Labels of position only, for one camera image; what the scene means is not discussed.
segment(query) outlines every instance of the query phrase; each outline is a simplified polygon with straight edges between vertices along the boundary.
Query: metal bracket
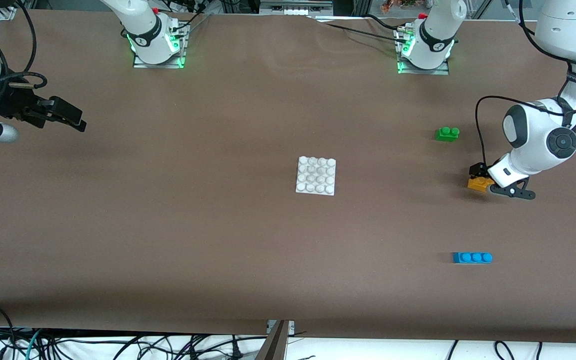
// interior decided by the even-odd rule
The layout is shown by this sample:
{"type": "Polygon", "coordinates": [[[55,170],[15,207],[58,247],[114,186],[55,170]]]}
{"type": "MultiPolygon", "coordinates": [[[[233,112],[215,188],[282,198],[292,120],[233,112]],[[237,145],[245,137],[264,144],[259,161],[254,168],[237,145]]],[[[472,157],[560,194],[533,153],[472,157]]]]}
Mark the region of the metal bracket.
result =
{"type": "Polygon", "coordinates": [[[0,21],[9,21],[14,19],[16,8],[14,6],[0,7],[0,21]]]}
{"type": "Polygon", "coordinates": [[[274,321],[268,327],[272,330],[268,337],[265,338],[261,350],[256,354],[254,360],[284,360],[286,355],[286,346],[288,345],[288,335],[292,328],[294,332],[294,321],[289,320],[271,320],[274,321]]]}
{"type": "Polygon", "coordinates": [[[522,180],[515,182],[514,184],[510,184],[506,187],[500,187],[497,184],[490,185],[490,192],[493,194],[507,196],[508,198],[522,198],[524,200],[534,200],[536,194],[534,191],[527,190],[526,187],[528,186],[528,180],[530,178],[526,177],[522,180]]]}
{"type": "MultiPolygon", "coordinates": [[[[277,323],[278,320],[268,320],[267,324],[265,325],[265,333],[269,334],[270,331],[272,331],[272,329],[274,328],[274,324],[277,323]]],[[[288,321],[288,328],[290,331],[288,331],[288,335],[294,335],[294,321],[290,320],[288,321]]]]}

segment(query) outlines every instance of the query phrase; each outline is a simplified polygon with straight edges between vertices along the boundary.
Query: mounting plate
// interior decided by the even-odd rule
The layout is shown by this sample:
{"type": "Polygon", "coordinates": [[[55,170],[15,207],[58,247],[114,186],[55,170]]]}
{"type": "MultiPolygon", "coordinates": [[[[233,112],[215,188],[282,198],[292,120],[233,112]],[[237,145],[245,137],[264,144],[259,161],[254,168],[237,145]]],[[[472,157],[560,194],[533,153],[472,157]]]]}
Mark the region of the mounting plate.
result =
{"type": "MultiPolygon", "coordinates": [[[[267,325],[265,325],[265,333],[269,334],[274,327],[274,324],[277,323],[277,320],[268,320],[267,325]]],[[[290,326],[290,330],[288,331],[288,335],[294,335],[294,321],[288,321],[288,326],[290,326]]]]}

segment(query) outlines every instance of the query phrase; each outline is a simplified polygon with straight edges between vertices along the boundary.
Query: brown table surface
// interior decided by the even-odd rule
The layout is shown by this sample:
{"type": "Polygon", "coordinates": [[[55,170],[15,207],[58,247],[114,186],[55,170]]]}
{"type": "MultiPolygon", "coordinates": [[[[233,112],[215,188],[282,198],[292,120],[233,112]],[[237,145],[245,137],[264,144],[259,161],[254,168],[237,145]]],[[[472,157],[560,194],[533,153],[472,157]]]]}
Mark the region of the brown table surface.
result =
{"type": "MultiPolygon", "coordinates": [[[[112,13],[32,11],[38,94],[84,111],[0,144],[0,306],[19,326],[576,342],[576,155],[533,201],[466,189],[483,95],[553,96],[565,65],[466,22],[449,76],[300,16],[212,16],[182,70],[132,68],[112,13]],[[435,141],[457,126],[455,143],[435,141]],[[334,196],[295,193],[300,155],[334,196]],[[451,264],[487,251],[490,265],[451,264]]],[[[341,22],[387,35],[373,22],[341,22]]],[[[0,24],[22,69],[22,16],[0,24]]],[[[510,150],[489,100],[489,159],[510,150]]]]}

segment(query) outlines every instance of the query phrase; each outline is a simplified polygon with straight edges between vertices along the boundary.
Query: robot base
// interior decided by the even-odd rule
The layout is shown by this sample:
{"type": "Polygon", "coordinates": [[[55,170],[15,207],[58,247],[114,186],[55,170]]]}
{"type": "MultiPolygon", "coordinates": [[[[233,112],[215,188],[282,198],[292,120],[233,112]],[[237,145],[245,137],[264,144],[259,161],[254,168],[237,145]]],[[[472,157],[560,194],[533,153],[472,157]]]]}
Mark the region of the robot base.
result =
{"type": "MultiPolygon", "coordinates": [[[[406,39],[405,32],[399,32],[398,30],[393,31],[395,39],[406,39]]],[[[441,65],[436,69],[424,69],[414,66],[409,59],[404,57],[401,53],[403,48],[407,46],[405,43],[396,43],[395,51],[397,52],[397,72],[400,74],[421,74],[421,75],[448,75],[448,61],[443,60],[441,65]]]]}
{"type": "Polygon", "coordinates": [[[134,55],[133,68],[138,69],[183,69],[185,68],[185,55],[188,52],[188,39],[190,36],[190,25],[177,30],[173,34],[179,41],[179,52],[172,55],[167,61],[159,64],[148,64],[134,55]]]}

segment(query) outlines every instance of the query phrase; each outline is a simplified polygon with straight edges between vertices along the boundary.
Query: white lego baseplate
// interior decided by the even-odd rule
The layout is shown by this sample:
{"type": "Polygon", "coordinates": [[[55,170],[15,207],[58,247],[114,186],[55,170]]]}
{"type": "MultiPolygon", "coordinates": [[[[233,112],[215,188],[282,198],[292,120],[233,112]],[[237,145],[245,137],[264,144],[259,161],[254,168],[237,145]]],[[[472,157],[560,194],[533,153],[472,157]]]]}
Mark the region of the white lego baseplate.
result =
{"type": "Polygon", "coordinates": [[[297,192],[304,194],[334,195],[336,160],[324,157],[299,157],[297,192]]]}

